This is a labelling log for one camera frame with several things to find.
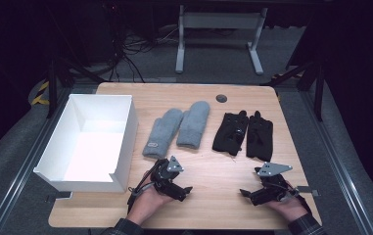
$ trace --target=person's left hand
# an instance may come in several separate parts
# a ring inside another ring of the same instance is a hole
[[[150,175],[144,181],[143,185],[150,183]],[[128,213],[126,219],[141,225],[146,219],[151,217],[156,211],[158,211],[163,205],[173,201],[167,195],[161,194],[156,191],[154,186],[146,189],[137,199],[134,201],[134,205],[131,211]]]

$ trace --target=white tag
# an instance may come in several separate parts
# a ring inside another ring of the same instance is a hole
[[[147,146],[152,147],[152,148],[156,148],[156,147],[159,146],[159,144],[158,143],[148,143]]]

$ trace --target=gray mitten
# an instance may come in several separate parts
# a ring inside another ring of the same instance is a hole
[[[149,140],[143,150],[143,156],[153,159],[164,159],[171,140],[179,129],[183,113],[177,109],[168,110],[163,117],[153,124]]]
[[[208,102],[198,101],[191,106],[189,111],[183,114],[176,142],[177,146],[199,149],[209,113],[210,105]]]

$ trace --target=metal rail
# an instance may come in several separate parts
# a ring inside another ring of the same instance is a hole
[[[9,217],[9,214],[12,211],[13,206],[18,200],[30,174],[32,173],[33,168],[39,162],[39,159],[42,156],[43,151],[50,139],[50,135],[55,129],[56,123],[58,122],[58,119],[61,116],[63,108],[65,107],[65,103],[68,100],[70,92],[70,88],[64,88],[64,90],[61,92],[58,100],[59,107],[57,111],[54,112],[49,119],[45,120],[45,123],[43,124],[41,131],[39,132],[39,135],[37,136],[29,153],[27,154],[27,157],[24,160],[21,168],[19,169],[18,174],[12,181],[12,184],[10,185],[9,190],[6,193],[5,198],[0,204],[0,232],[7,218]]]
[[[373,235],[373,222],[370,219],[370,216],[363,205],[362,200],[360,199],[359,194],[354,186],[353,181],[350,178],[350,175],[338,157],[338,153],[335,150],[334,144],[327,132],[324,123],[318,121],[314,113],[313,101],[307,92],[300,92],[304,105],[307,107],[308,114],[313,120],[317,133],[319,134],[326,151],[328,153],[328,161],[330,167],[335,173],[336,179],[338,180],[342,192],[348,202],[351,213],[353,214],[354,219],[356,220],[357,226],[361,234],[370,234]]]

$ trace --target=metal frame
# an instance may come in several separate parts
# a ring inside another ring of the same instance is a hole
[[[21,195],[22,189],[24,188],[28,178],[33,172],[33,168],[39,162],[40,157],[45,150],[46,145],[49,142],[52,132],[54,131],[56,124],[61,116],[62,110],[65,107],[65,103],[68,100],[68,96],[71,93],[71,88],[64,88],[58,99],[59,109],[52,114],[50,118],[45,120],[45,123],[40,130],[36,141],[32,145],[26,159],[24,160],[21,168],[15,179],[12,181],[6,196],[4,197],[2,203],[0,204],[0,232],[9,217],[10,212],[13,209],[16,201]]]
[[[267,9],[263,8],[260,13],[196,13],[184,12],[184,6],[180,6],[179,12],[179,46],[177,49],[176,73],[183,73],[185,56],[185,28],[239,28],[254,29],[256,31],[252,42],[248,42],[248,50],[253,61],[257,75],[263,74],[261,62],[256,46],[265,22]]]
[[[345,199],[350,207],[351,213],[356,220],[360,233],[373,234],[373,222],[369,216],[369,213],[360,199],[356,187],[350,178],[348,170],[339,159],[338,153],[335,150],[334,144],[327,132],[326,127],[324,126],[324,123],[317,120],[314,108],[312,106],[313,101],[311,97],[309,97],[307,92],[300,92],[300,94],[302,96],[304,105],[307,107],[308,114],[315,124],[316,131],[321,137],[321,140],[326,148],[330,167],[335,173],[336,179],[339,182]]]

